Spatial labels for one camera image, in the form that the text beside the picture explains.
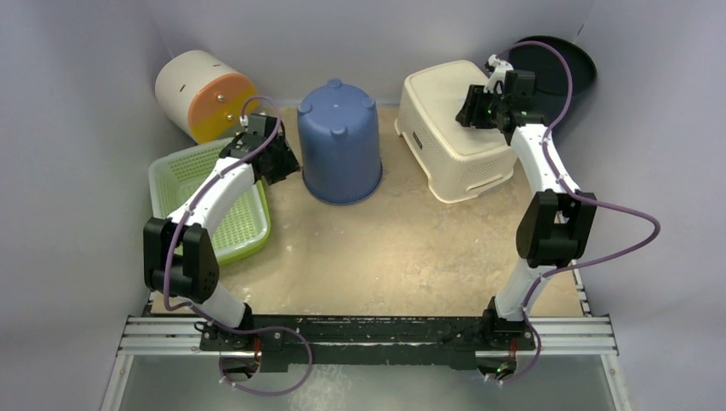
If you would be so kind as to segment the cream perforated plastic basket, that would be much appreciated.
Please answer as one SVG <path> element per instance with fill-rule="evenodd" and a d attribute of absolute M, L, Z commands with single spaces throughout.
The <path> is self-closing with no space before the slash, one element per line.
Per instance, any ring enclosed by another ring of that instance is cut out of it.
<path fill-rule="evenodd" d="M 455 120 L 468 88 L 487 81 L 474 63 L 458 60 L 422 69 L 403 82 L 395 130 L 443 203 L 477 198 L 514 174 L 516 154 L 498 130 L 464 128 Z"/>

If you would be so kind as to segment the dark navy round bin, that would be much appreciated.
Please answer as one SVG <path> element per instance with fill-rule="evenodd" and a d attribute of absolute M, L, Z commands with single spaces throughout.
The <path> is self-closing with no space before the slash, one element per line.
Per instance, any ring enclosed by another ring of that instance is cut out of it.
<path fill-rule="evenodd" d="M 537 41 L 557 50 L 566 61 L 573 82 L 573 93 L 567 113 L 574 113 L 581 98 L 594 86 L 597 79 L 597 68 L 590 56 L 565 39 L 552 36 L 531 36 L 521 40 Z M 508 61 L 515 69 L 535 73 L 537 91 L 534 107 L 554 121 L 561 113 L 566 102 L 568 81 L 565 69 L 551 51 L 537 45 L 522 45 L 509 51 Z"/>

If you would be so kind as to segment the large blue plastic bucket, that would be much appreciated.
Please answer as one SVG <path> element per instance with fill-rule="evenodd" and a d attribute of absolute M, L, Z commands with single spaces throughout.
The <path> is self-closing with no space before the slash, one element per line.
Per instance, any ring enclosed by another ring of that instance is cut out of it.
<path fill-rule="evenodd" d="M 334 78 L 297 107 L 302 177 L 309 193 L 333 205 L 371 196 L 383 178 L 376 101 Z"/>

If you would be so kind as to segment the white green strainer tray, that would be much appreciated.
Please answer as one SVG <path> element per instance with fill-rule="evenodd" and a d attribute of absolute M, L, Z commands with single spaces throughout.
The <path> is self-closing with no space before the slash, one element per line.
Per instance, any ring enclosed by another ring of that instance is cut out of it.
<path fill-rule="evenodd" d="M 214 140 L 155 160 L 148 169 L 152 215 L 168 217 L 192 197 L 231 139 Z"/>

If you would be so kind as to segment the lime green tray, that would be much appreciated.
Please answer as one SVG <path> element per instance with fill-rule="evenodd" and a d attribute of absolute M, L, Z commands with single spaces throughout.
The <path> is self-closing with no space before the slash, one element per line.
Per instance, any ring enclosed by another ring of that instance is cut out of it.
<path fill-rule="evenodd" d="M 265 184 L 257 182 L 232 205 L 211 238 L 217 262 L 228 265 L 257 253 L 270 233 Z"/>

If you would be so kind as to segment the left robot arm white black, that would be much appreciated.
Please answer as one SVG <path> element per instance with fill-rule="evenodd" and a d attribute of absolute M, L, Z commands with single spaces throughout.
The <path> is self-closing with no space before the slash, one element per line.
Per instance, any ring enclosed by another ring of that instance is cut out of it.
<path fill-rule="evenodd" d="M 253 311 L 220 283 L 212 237 L 259 180 L 274 184 L 300 168 L 279 116 L 253 113 L 241 122 L 241 133 L 218 153 L 189 199 L 168 217 L 150 218 L 142 235 L 146 287 L 162 295 L 166 310 L 189 308 L 222 329 L 222 339 L 235 350 L 254 342 Z"/>

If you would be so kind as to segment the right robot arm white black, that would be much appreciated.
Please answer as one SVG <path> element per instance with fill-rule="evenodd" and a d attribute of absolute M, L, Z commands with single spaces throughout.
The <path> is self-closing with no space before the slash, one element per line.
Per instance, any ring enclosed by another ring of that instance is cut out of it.
<path fill-rule="evenodd" d="M 463 126 L 497 129 L 520 160 L 533 193 L 515 234 L 519 260 L 484 314 L 483 342 L 501 348 L 526 328 L 527 305 L 548 282 L 549 271 L 568 266 L 585 251 L 595 196 L 575 200 L 578 186 L 566 175 L 550 139 L 546 117 L 533 108 L 533 72 L 495 68 L 484 85 L 471 85 L 455 119 Z"/>

